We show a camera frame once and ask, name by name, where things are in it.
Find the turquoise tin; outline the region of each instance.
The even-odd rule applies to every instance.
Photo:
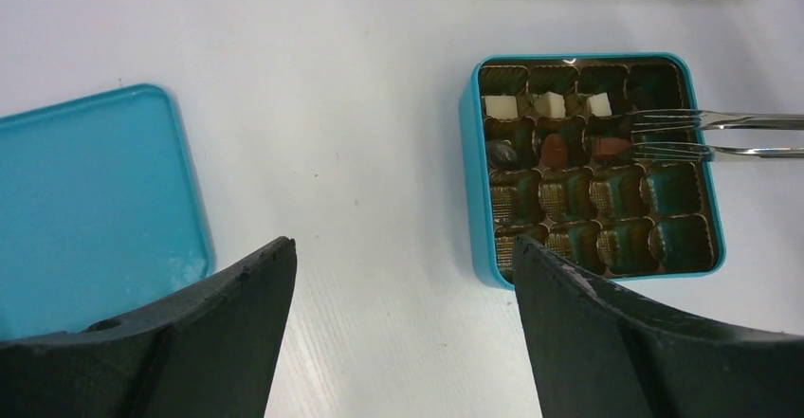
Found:
[[[564,118],[537,109],[535,100],[547,92],[563,97]],[[611,117],[586,105],[604,93]],[[516,106],[516,117],[490,116],[491,99]],[[608,137],[701,143],[696,132],[632,135],[629,128],[634,110],[696,107],[689,69],[666,53],[500,55],[478,64],[459,104],[477,276],[513,289],[511,252],[522,234],[610,279],[719,268],[725,246],[708,164],[609,160],[594,151]],[[567,163],[559,167],[542,157],[551,134],[567,145]],[[488,165],[489,140],[516,153],[513,170]]]

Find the metal tongs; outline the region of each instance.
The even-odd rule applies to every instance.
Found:
[[[707,110],[643,110],[632,113],[633,134],[722,129],[804,130],[804,115],[754,115]],[[730,148],[688,142],[634,143],[623,156],[632,160],[682,162],[800,159],[804,148]]]

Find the white chocolate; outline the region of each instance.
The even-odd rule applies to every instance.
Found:
[[[609,103],[609,95],[600,93],[586,99],[586,110],[596,117],[610,117],[612,105]]]
[[[516,96],[485,96],[485,113],[496,119],[516,119],[520,116],[517,110]]]
[[[566,118],[567,107],[564,106],[564,97],[556,93],[544,93],[533,101],[537,113],[547,118]]]

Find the white table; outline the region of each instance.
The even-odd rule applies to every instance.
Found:
[[[801,112],[802,8],[0,0],[0,113],[136,82],[175,92],[218,267],[281,234],[298,242],[268,415],[538,416],[515,297],[480,284],[469,263],[456,109],[472,67],[508,52],[670,51],[689,64],[701,106]],[[804,334],[804,162],[713,170],[723,268],[628,286]]]

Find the milk chocolate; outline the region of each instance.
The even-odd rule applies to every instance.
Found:
[[[541,161],[551,169],[564,169],[570,161],[570,148],[559,134],[550,134],[541,145]]]
[[[613,159],[630,148],[630,141],[614,136],[596,138],[592,145],[592,157],[596,160]]]

